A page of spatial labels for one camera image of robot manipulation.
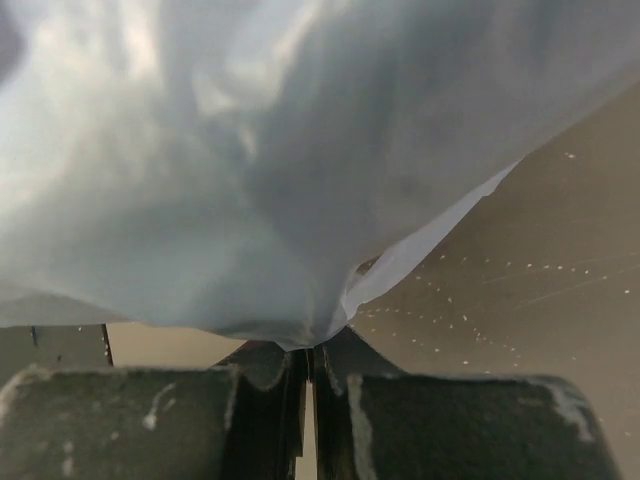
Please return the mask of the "light blue trash bag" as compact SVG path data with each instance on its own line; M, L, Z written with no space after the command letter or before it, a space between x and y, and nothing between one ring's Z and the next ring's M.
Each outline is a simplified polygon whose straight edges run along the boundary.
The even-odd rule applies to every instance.
M317 345L638 79L635 1L5 1L1 323Z

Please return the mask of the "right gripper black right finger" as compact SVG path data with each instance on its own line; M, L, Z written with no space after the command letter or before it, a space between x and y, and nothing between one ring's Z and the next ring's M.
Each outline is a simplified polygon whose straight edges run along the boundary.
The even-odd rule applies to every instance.
M414 375L345 328L313 351L322 479L616 479L582 393L546 375Z

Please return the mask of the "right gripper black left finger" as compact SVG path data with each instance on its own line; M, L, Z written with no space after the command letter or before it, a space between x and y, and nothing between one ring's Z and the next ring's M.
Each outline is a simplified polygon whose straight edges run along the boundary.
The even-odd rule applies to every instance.
M31 367L1 391L5 479L291 479L306 356L248 342L195 370Z

